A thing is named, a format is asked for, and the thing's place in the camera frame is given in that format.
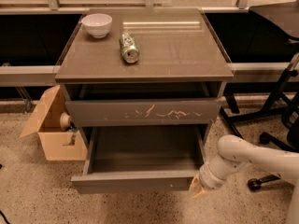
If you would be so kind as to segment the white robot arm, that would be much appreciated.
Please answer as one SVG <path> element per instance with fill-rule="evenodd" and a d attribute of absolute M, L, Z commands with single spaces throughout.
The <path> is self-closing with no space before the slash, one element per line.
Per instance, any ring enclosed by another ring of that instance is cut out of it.
<path fill-rule="evenodd" d="M 294 185 L 286 224 L 299 223 L 299 154 L 296 152 L 257 147 L 235 135 L 224 135 L 217 143 L 218 152 L 205 162 L 194 176 L 190 192 L 194 196 L 220 189 L 227 178 L 247 163 Z"/>

